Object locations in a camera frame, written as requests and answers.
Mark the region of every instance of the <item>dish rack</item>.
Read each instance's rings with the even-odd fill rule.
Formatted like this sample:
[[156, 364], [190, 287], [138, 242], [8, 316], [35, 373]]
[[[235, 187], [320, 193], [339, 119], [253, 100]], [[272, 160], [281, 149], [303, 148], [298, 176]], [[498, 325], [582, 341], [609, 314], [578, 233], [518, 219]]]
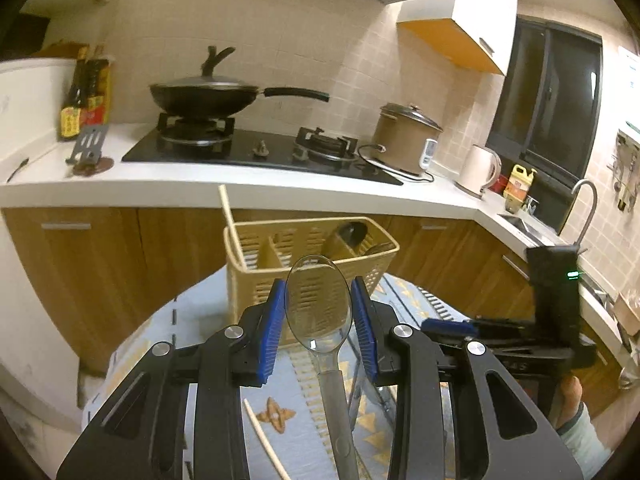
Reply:
[[[243, 269], [244, 266], [238, 260], [239, 255], [232, 245], [229, 227], [225, 227], [226, 290], [231, 322], [238, 322], [242, 312], [249, 306], [265, 301], [273, 281], [277, 278], [286, 280], [291, 266], [299, 258], [307, 254], [319, 254], [322, 244], [338, 227], [345, 222], [354, 221], [363, 222], [367, 226], [367, 235], [355, 250], [338, 238], [338, 251], [333, 260], [347, 284], [351, 285], [356, 276], [362, 276], [367, 291], [371, 294], [398, 252], [399, 245], [370, 218], [358, 216], [235, 222], [246, 269]], [[394, 248], [364, 256], [371, 247], [386, 242], [391, 242]], [[319, 294], [322, 288], [322, 284], [318, 283], [317, 287], [312, 287], [311, 293]], [[280, 345], [295, 342], [285, 320]]]

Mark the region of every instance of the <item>spoon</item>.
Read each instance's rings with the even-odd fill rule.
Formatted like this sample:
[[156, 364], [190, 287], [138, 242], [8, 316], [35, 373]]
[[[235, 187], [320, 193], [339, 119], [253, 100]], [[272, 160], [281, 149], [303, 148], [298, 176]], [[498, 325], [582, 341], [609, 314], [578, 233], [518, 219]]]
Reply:
[[338, 352], [351, 328], [351, 296], [344, 276], [324, 256], [300, 258], [287, 276], [285, 312], [291, 332], [311, 353], [340, 480], [357, 480], [353, 435]]

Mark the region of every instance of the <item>black frying pan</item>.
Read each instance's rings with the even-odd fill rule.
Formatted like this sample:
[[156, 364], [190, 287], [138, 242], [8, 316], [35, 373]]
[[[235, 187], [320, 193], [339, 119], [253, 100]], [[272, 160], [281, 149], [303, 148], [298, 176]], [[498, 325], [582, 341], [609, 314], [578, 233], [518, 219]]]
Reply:
[[253, 103], [258, 94], [265, 97], [307, 97], [329, 102], [329, 94], [325, 92], [286, 86], [261, 90], [238, 79], [214, 76], [216, 65], [234, 52], [235, 48], [229, 47], [216, 54], [216, 47], [210, 46], [209, 57], [202, 65], [202, 76], [151, 85], [154, 101], [169, 115], [190, 119], [229, 117]]

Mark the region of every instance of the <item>white countertop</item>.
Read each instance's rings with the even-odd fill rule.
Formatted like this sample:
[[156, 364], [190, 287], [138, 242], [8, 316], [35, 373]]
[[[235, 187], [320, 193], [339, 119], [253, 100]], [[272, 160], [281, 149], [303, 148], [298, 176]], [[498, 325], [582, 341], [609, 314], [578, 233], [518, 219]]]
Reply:
[[[232, 208], [470, 219], [524, 260], [526, 248], [535, 246], [500, 218], [505, 213], [501, 196], [488, 192], [479, 200], [441, 176], [431, 184], [405, 182], [393, 186], [247, 166], [121, 162], [122, 156], [151, 129], [149, 124], [112, 125], [102, 154], [114, 159], [114, 167], [89, 178], [71, 175], [65, 163], [72, 143], [51, 146], [49, 142], [48, 150], [43, 149], [43, 141], [32, 143], [0, 163], [0, 182], [4, 182], [20, 160], [26, 156], [32, 160], [9, 184], [0, 185], [0, 207], [220, 207], [217, 186], [226, 184]], [[523, 212], [518, 215], [548, 238], [549, 244], [563, 243], [535, 218]], [[580, 294], [583, 317], [618, 355], [622, 343], [614, 321], [583, 287]]]

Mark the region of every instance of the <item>electric kettle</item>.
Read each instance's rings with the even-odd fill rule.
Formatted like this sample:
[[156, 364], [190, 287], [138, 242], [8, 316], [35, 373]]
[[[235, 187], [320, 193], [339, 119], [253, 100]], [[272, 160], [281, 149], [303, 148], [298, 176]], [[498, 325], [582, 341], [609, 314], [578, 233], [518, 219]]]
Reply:
[[500, 157], [494, 150], [474, 144], [466, 154], [456, 186], [476, 198], [482, 198], [484, 190], [498, 180], [501, 169]]

